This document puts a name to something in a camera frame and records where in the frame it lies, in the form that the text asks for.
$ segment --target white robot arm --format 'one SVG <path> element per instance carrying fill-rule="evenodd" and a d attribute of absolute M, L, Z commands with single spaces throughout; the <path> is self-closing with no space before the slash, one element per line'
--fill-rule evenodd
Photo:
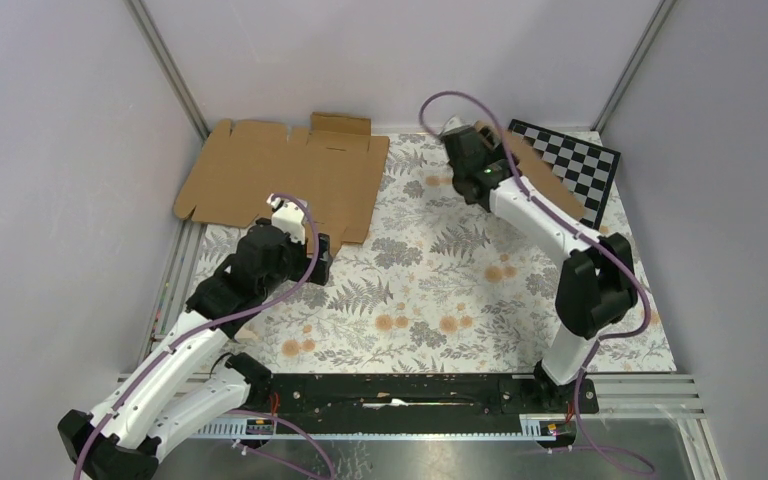
<path fill-rule="evenodd" d="M 269 203 L 272 219 L 259 219 L 240 240 L 237 252 L 196 287 L 186 311 L 128 380 L 88 413 L 72 410 L 61 419 L 58 431 L 74 462 L 90 432 L 110 415 L 83 465 L 91 478 L 150 478 L 169 452 L 206 423 L 252 397 L 263 400 L 265 392 L 252 383 L 268 384 L 261 378 L 269 375 L 268 370 L 262 372 L 262 366 L 246 354 L 218 365 L 199 388 L 178 399 L 174 396 L 254 315 L 206 328 L 176 343 L 182 335 L 263 304 L 278 285 L 298 281 L 311 261 L 316 264 L 309 281 L 319 285 L 328 281 L 332 260 L 328 236 L 319 235 L 320 254 L 311 260 L 306 253 L 303 213 L 272 197 Z M 132 385 L 134 390 L 119 405 Z"/>
<path fill-rule="evenodd" d="M 518 179 L 530 192 L 528 196 L 523 194 L 501 144 L 489 129 L 479 132 L 460 118 L 452 117 L 440 138 L 454 173 L 455 190 L 467 203 L 478 203 L 527 234 L 561 271 L 555 301 L 561 326 L 535 375 L 547 377 L 551 386 L 569 387 L 599 332 L 620 321 L 637 303 L 637 293 L 628 279 L 579 235 L 599 238 L 633 272 L 628 241 L 619 234 L 602 237 L 598 231 L 571 218 L 534 188 L 526 176 Z M 574 227 L 578 234 L 562 227 L 538 208 L 537 202 Z"/>

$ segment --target table surface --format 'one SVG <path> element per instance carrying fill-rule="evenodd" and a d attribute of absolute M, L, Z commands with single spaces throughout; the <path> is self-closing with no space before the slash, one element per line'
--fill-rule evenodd
<path fill-rule="evenodd" d="M 571 135 L 601 144 L 595 132 Z M 247 324 L 257 338 L 223 352 L 245 351 L 285 373 L 530 372 L 560 326 L 558 270 L 527 235 L 466 205 L 446 162 L 427 135 L 391 135 L 366 242 L 343 246 L 325 288 L 304 286 Z M 630 240 L 648 291 L 616 186 L 600 230 Z M 207 227 L 190 293 L 244 232 Z M 642 335 L 605 342 L 590 370 L 674 371 L 654 300 L 653 313 Z M 613 330 L 632 330 L 642 316 L 638 305 Z"/>

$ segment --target cardboard sheet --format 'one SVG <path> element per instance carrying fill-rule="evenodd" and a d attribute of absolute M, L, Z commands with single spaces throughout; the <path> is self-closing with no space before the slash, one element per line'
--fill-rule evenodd
<path fill-rule="evenodd" d="M 372 136 L 368 118 L 311 114 L 311 128 L 222 120 L 178 193 L 174 211 L 197 222 L 247 227 L 271 210 L 271 193 L 306 200 L 331 253 L 363 243 L 390 139 Z"/>
<path fill-rule="evenodd" d="M 475 128 L 481 130 L 488 127 L 492 132 L 498 135 L 496 129 L 484 122 L 476 122 Z M 537 152 L 531 148 L 531 145 L 515 137 L 511 132 L 505 130 L 505 141 L 511 147 L 511 153 L 519 159 L 519 169 L 523 175 L 534 185 L 538 192 L 546 196 L 549 201 L 558 208 L 567 213 L 576 220 L 584 217 L 584 205 L 567 190 L 567 187 L 558 180 L 558 177 L 552 173 L 551 167 L 540 159 Z"/>

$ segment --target purple cable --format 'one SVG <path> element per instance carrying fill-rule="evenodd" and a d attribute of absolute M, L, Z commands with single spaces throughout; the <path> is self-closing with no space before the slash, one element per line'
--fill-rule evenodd
<path fill-rule="evenodd" d="M 298 433 L 299 435 L 304 437 L 304 439 L 307 440 L 308 443 L 310 443 L 313 446 L 313 448 L 316 449 L 316 451 L 319 453 L 319 455 L 322 457 L 322 459 L 325 460 L 325 465 L 328 466 L 328 471 L 331 472 L 331 476 L 330 477 L 323 477 L 322 475 L 318 475 L 316 473 L 309 472 L 309 471 L 305 470 L 304 468 L 302 468 L 302 467 L 300 467 L 298 465 L 295 465 L 293 463 L 288 462 L 287 460 L 284 460 L 283 458 L 276 457 L 275 455 L 272 455 L 271 453 L 261 452 L 260 450 L 255 449 L 255 448 L 245 449 L 245 447 L 243 447 L 244 448 L 244 450 L 243 450 L 244 452 L 251 452 L 251 453 L 254 453 L 255 455 L 259 455 L 261 457 L 268 458 L 270 460 L 274 460 L 274 461 L 280 463 L 281 465 L 284 465 L 286 467 L 292 468 L 293 470 L 301 473 L 302 475 L 307 475 L 308 477 L 313 477 L 316 480 L 334 480 L 335 478 L 337 478 L 337 469 L 334 467 L 334 462 L 331 461 L 330 458 L 328 458 L 328 454 L 325 453 L 325 450 L 322 449 L 322 447 L 319 445 L 319 443 L 316 442 L 316 440 L 314 440 L 310 435 L 308 435 L 304 430 L 299 428 L 296 424 L 294 424 L 292 422 L 289 422 L 287 420 L 284 420 L 283 418 L 276 417 L 274 415 L 268 415 L 268 414 L 260 413 L 260 412 L 252 412 L 252 411 L 249 411 L 249 410 L 231 410 L 228 413 L 240 413 L 240 414 L 249 415 L 249 416 L 252 416 L 252 417 L 267 418 L 269 420 L 272 420 L 273 422 L 278 422 L 278 423 L 280 423 L 282 425 L 285 425 L 286 427 L 288 427 L 291 430 L 295 431 L 296 433 Z"/>
<path fill-rule="evenodd" d="M 617 448 L 617 447 L 603 446 L 599 448 L 601 448 L 606 452 L 617 453 L 621 455 L 630 455 L 633 458 L 640 460 L 641 463 L 645 463 L 646 465 L 649 465 L 651 468 L 655 468 L 654 466 L 652 466 L 651 463 L 649 463 L 649 460 L 647 460 L 646 457 L 644 457 L 643 455 L 640 455 L 639 453 L 634 453 L 632 451 L 625 450 L 623 448 Z M 546 455 L 547 452 L 549 452 L 549 454 L 551 455 L 558 455 L 558 454 L 571 453 L 571 452 L 595 452 L 595 451 L 596 449 L 591 446 L 582 445 L 580 447 L 572 447 L 572 448 L 570 447 L 550 448 L 548 451 L 541 448 L 539 450 L 529 450 L 527 452 L 522 452 L 522 455 Z"/>
<path fill-rule="evenodd" d="M 249 315 L 254 315 L 255 313 L 262 312 L 263 310 L 266 310 L 267 308 L 274 307 L 275 305 L 283 302 L 287 298 L 290 297 L 290 295 L 293 295 L 296 293 L 305 282 L 310 278 L 310 276 L 313 274 L 313 269 L 316 267 L 316 259 L 319 258 L 319 230 L 316 228 L 316 223 L 313 221 L 313 215 L 311 215 L 310 210 L 302 203 L 301 200 L 298 198 L 288 195 L 286 193 L 276 193 L 274 194 L 275 197 L 283 198 L 291 203 L 294 203 L 297 207 L 299 207 L 304 213 L 305 219 L 307 220 L 307 223 L 310 224 L 310 230 L 311 234 L 313 236 L 313 256 L 311 257 L 312 260 L 307 266 L 307 270 L 305 270 L 302 277 L 299 279 L 298 282 L 296 282 L 295 285 L 290 287 L 286 292 L 282 293 L 281 295 L 278 295 L 277 297 L 273 298 L 272 300 L 259 305 L 257 307 L 250 308 L 248 310 L 244 310 L 239 313 L 235 313 L 233 315 L 228 315 L 227 317 L 222 317 L 217 320 L 214 320 L 212 322 L 204 323 L 202 325 L 199 325 L 198 327 L 193 328 L 192 330 L 189 330 L 187 332 L 184 332 L 180 337 L 178 337 L 177 340 L 173 341 L 169 344 L 170 350 L 173 352 L 176 348 L 178 348 L 179 345 L 181 345 L 183 342 L 187 341 L 187 339 L 191 338 L 193 335 L 198 334 L 199 332 L 203 332 L 209 328 L 213 328 L 219 325 L 222 325 L 223 323 L 227 322 L 233 322 L 234 320 L 247 317 Z M 137 376 L 134 378 L 134 381 L 131 382 L 130 385 L 128 385 L 128 388 L 125 389 L 124 392 L 122 392 L 122 395 L 119 397 L 118 400 L 113 404 L 113 407 L 111 408 L 114 412 L 119 410 L 119 408 L 122 407 L 122 405 L 125 404 L 125 401 L 128 399 L 128 397 L 131 396 L 132 393 L 134 393 L 134 390 L 137 389 L 137 387 L 140 385 L 140 383 L 143 382 L 143 380 L 148 377 L 148 375 L 157 368 L 158 365 L 160 365 L 160 362 L 163 361 L 166 356 L 169 355 L 168 351 L 164 350 L 158 354 L 154 360 L 152 360 L 146 368 L 144 368 Z M 84 463 L 87 461 L 87 454 L 90 451 L 90 446 L 95 442 L 95 440 L 98 438 L 98 436 L 101 434 L 101 431 L 104 430 L 104 427 L 107 426 L 107 423 L 110 422 L 110 419 L 112 418 L 112 415 L 110 413 L 107 413 L 104 415 L 104 417 L 101 418 L 101 421 L 98 422 L 98 425 L 93 429 L 92 432 L 90 432 L 89 437 L 87 437 L 87 441 L 84 442 L 84 446 L 81 448 L 81 452 L 78 454 L 78 460 L 75 462 L 75 471 L 72 474 L 72 480 L 81 480 L 81 471 L 83 470 Z"/>
<path fill-rule="evenodd" d="M 646 291 L 643 289 L 643 285 L 640 284 L 640 281 L 637 280 L 637 277 L 634 276 L 631 270 L 629 270 L 628 267 L 626 267 L 625 264 L 619 258 L 617 258 L 610 251 L 608 251 L 608 249 L 600 245 L 597 240 L 584 235 L 575 227 L 575 225 L 567 222 L 560 215 L 556 214 L 554 210 L 549 208 L 549 206 L 546 205 L 544 202 L 542 202 L 540 199 L 532 197 L 531 190 L 529 190 L 528 187 L 525 186 L 525 184 L 522 182 L 522 179 L 520 178 L 520 173 L 519 173 L 519 170 L 517 169 L 516 162 L 514 161 L 514 156 L 511 153 L 511 148 L 508 145 L 507 140 L 505 140 L 505 136 L 503 134 L 505 132 L 505 129 L 502 128 L 502 125 L 499 123 L 499 120 L 496 118 L 493 112 L 491 112 L 490 109 L 487 108 L 486 105 L 481 103 L 481 101 L 479 101 L 477 98 L 467 93 L 459 92 L 456 90 L 446 90 L 439 93 L 435 93 L 434 95 L 431 95 L 430 97 L 428 97 L 428 99 L 425 100 L 425 102 L 419 108 L 419 123 L 420 125 L 422 125 L 422 128 L 429 135 L 435 138 L 439 138 L 439 135 L 434 133 L 431 130 L 431 128 L 428 126 L 428 124 L 425 122 L 425 109 L 434 100 L 440 97 L 445 97 L 445 96 L 455 96 L 455 97 L 466 99 L 469 102 L 473 103 L 475 106 L 477 106 L 479 109 L 481 109 L 484 112 L 484 114 L 487 115 L 488 118 L 490 118 L 490 123 L 493 124 L 493 127 L 496 129 L 496 132 L 498 133 L 499 138 L 502 141 L 502 148 L 505 150 L 505 157 L 508 160 L 508 166 L 510 167 L 511 172 L 513 173 L 514 182 L 516 183 L 517 187 L 519 187 L 520 191 L 522 191 L 522 193 L 525 195 L 525 197 L 529 201 L 534 202 L 534 204 L 537 205 L 537 207 L 540 208 L 540 210 L 542 210 L 543 213 L 548 215 L 552 220 L 555 221 L 555 223 L 557 223 L 558 225 L 563 227 L 565 230 L 570 232 L 574 237 L 582 239 L 582 241 L 584 241 L 586 244 L 598 250 L 599 253 L 604 255 L 605 258 L 610 260 L 611 263 L 616 265 L 617 268 L 626 277 L 628 277 L 629 281 L 634 286 L 635 290 L 637 290 L 638 297 L 640 297 L 640 300 L 643 303 L 643 322 L 640 324 L 639 327 L 637 327 L 636 329 L 630 332 L 609 333 L 606 335 L 602 335 L 598 339 L 596 339 L 596 342 L 593 343 L 593 347 L 590 349 L 590 353 L 587 354 L 587 357 L 585 358 L 584 363 L 581 365 L 581 369 L 579 371 L 578 377 L 576 378 L 575 392 L 573 394 L 573 406 L 575 407 L 575 419 L 578 422 L 578 429 L 581 431 L 582 435 L 584 435 L 584 438 L 590 444 L 590 447 L 587 447 L 588 449 L 594 450 L 599 455 L 601 455 L 606 461 L 608 461 L 608 463 L 610 463 L 611 465 L 615 466 L 616 468 L 618 468 L 623 472 L 632 473 L 632 474 L 641 475 L 641 476 L 654 476 L 655 475 L 654 465 L 652 465 L 652 462 L 646 460 L 641 455 L 638 455 L 637 453 L 634 453 L 630 450 L 626 450 L 623 448 L 610 447 L 611 451 L 613 452 L 624 453 L 626 455 L 629 455 L 641 460 L 650 468 L 650 471 L 641 471 L 641 470 L 635 470 L 633 468 L 626 467 L 625 465 L 622 465 L 621 463 L 617 462 L 616 460 L 608 456 L 607 450 L 606 450 L 608 447 L 600 447 L 596 445 L 596 443 L 593 442 L 593 439 L 590 438 L 590 435 L 587 433 L 587 430 L 585 430 L 584 428 L 584 425 L 581 421 L 581 413 L 579 413 L 580 409 L 578 405 L 579 404 L 578 397 L 581 390 L 581 383 L 584 380 L 587 366 L 590 364 L 590 362 L 593 360 L 593 357 L 596 356 L 596 352 L 599 350 L 599 344 L 603 340 L 610 340 L 610 339 L 616 339 L 616 338 L 628 338 L 628 337 L 633 337 L 635 335 L 639 335 L 644 330 L 646 330 L 646 328 L 649 326 L 649 322 L 652 318 L 652 307 L 649 304 L 649 297 L 646 296 Z"/>

